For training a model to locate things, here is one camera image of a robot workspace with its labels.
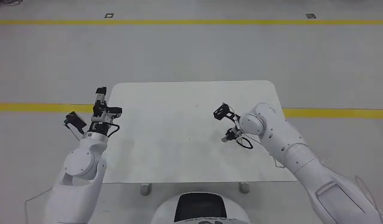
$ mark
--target table leg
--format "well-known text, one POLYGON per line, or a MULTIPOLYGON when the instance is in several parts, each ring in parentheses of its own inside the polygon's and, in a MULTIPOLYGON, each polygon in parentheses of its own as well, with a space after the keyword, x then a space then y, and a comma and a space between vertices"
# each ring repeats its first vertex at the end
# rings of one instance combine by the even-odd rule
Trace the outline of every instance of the table leg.
POLYGON ((248 194, 250 192, 249 183, 239 183, 239 191, 243 194, 248 194))
POLYGON ((151 183, 141 184, 139 192, 141 193, 142 196, 149 195, 151 193, 151 183))

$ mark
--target white table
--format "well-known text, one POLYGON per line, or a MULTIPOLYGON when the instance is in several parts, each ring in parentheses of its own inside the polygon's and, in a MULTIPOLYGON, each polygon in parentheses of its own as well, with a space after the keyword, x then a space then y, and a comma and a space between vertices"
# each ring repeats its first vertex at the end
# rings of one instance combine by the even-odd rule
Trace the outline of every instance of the white table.
POLYGON ((269 81, 202 81, 120 83, 110 107, 123 113, 121 130, 104 152, 104 183, 191 183, 295 181, 276 168, 259 144, 247 150, 221 138, 233 126, 212 113, 225 102, 239 115, 268 102, 284 118, 274 85, 269 81))

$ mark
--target gray floor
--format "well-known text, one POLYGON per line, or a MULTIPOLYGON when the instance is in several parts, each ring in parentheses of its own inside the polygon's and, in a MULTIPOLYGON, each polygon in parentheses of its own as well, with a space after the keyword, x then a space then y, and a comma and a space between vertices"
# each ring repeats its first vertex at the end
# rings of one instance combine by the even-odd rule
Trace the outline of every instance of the gray floor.
MULTIPOLYGON (((381 20, 383 0, 25 0, 0 19, 381 20)), ((0 102, 89 104, 121 82, 270 80, 283 107, 382 108, 383 26, 0 26, 0 102)), ((77 141, 64 114, 0 113, 0 223, 23 223, 24 201, 48 189, 77 141)), ((359 175, 383 207, 381 120, 290 119, 342 174, 359 175)), ((214 191, 254 223, 319 223, 299 183, 104 185, 91 223, 148 223, 164 200, 214 191)), ((40 223, 47 195, 28 204, 40 223)))

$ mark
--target yellow stripe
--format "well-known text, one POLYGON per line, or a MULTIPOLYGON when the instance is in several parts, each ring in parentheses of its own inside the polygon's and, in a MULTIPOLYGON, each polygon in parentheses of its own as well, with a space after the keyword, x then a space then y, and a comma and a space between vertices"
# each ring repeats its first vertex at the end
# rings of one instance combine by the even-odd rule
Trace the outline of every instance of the yellow stripe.
POLYGON ((18 104, 0 103, 2 112, 44 112, 44 113, 91 113, 93 105, 90 104, 18 104))
MULTIPOLYGON (((91 113, 92 104, 0 103, 0 112, 91 113)), ((286 117, 330 119, 383 119, 380 109, 283 108, 286 117)))
POLYGON ((383 25, 383 20, 0 20, 0 25, 383 25))
POLYGON ((380 109, 283 108, 285 117, 319 117, 328 119, 383 119, 380 109))

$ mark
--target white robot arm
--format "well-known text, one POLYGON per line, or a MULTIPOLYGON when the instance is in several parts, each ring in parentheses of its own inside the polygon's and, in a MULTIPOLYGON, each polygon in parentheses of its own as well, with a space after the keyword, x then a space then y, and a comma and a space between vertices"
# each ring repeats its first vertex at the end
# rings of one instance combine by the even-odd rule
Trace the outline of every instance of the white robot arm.
POLYGON ((106 92, 106 87, 97 89, 92 124, 88 132, 83 132, 86 123, 74 112, 66 116, 64 125, 69 128, 68 124, 72 124, 83 137, 80 146, 64 161, 45 207, 44 224, 85 224, 95 210, 107 168, 102 153, 107 149, 108 137, 119 129, 118 125, 113 124, 113 119, 122 113, 121 108, 107 106, 106 92), (111 126, 117 129, 108 135, 111 126), (75 178, 86 180, 87 183, 76 184, 75 178))
POLYGON ((218 120, 224 116, 234 122, 234 116, 238 119, 223 141, 237 139, 241 134, 259 136, 260 144, 306 189, 312 208, 323 223, 382 224, 379 212, 358 186, 326 167, 308 148, 302 136, 286 120, 278 117, 269 104, 260 103, 241 117, 228 112, 228 109, 229 106, 223 104, 214 112, 218 120))

